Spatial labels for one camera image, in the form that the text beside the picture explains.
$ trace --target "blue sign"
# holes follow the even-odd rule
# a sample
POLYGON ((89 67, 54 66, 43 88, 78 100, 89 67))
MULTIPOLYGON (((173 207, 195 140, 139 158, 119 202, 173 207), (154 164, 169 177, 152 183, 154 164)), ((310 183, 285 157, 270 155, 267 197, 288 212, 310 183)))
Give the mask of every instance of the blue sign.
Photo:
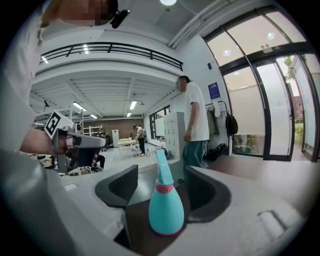
POLYGON ((216 98, 220 98, 220 92, 219 92, 219 87, 218 87, 218 83, 214 82, 213 84, 208 85, 209 87, 209 93, 210 93, 210 99, 216 99, 216 98))

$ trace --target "black backpack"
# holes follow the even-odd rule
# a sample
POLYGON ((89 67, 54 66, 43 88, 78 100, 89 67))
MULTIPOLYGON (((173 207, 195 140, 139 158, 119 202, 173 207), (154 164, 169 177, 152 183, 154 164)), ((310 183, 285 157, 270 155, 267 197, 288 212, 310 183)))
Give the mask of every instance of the black backpack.
POLYGON ((238 123, 235 117, 228 112, 226 113, 226 118, 225 118, 225 128, 226 128, 226 135, 232 136, 237 134, 238 132, 238 123))
POLYGON ((204 155, 203 159, 214 162, 221 155, 228 155, 228 147, 224 143, 221 143, 215 149, 209 149, 209 146, 207 146, 207 153, 204 155))

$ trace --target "glass door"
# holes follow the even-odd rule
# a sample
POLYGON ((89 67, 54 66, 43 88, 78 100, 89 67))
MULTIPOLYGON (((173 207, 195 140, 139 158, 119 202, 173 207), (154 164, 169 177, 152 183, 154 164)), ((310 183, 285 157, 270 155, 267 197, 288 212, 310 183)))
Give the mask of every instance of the glass door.
POLYGON ((291 70, 298 85, 304 117, 304 133, 302 143, 302 153, 312 162, 314 159, 315 141, 316 141, 316 113, 313 95, 307 73, 302 65, 299 56, 294 56, 291 70))
POLYGON ((291 161, 294 112, 285 77, 276 60, 254 66, 266 105, 264 160, 291 161))

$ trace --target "tree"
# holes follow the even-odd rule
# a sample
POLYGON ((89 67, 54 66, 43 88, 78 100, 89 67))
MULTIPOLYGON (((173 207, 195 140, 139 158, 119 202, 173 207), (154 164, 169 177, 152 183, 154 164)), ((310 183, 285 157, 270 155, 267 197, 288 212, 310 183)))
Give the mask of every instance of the tree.
POLYGON ((291 59, 291 56, 288 56, 288 57, 285 57, 284 58, 284 64, 288 67, 288 72, 286 73, 286 75, 284 76, 285 77, 285 80, 286 81, 290 81, 291 79, 293 80, 294 77, 292 76, 292 71, 290 69, 290 66, 292 64, 292 59, 291 59))

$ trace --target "teal pants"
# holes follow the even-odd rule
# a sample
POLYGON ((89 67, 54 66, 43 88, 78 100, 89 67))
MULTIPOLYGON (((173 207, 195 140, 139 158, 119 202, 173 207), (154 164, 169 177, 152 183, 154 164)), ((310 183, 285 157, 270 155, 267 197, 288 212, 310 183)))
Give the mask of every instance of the teal pants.
POLYGON ((208 167, 208 165, 204 162, 207 144, 208 140, 189 141, 185 143, 182 155, 183 174, 185 174, 186 166, 195 166, 200 168, 208 167))

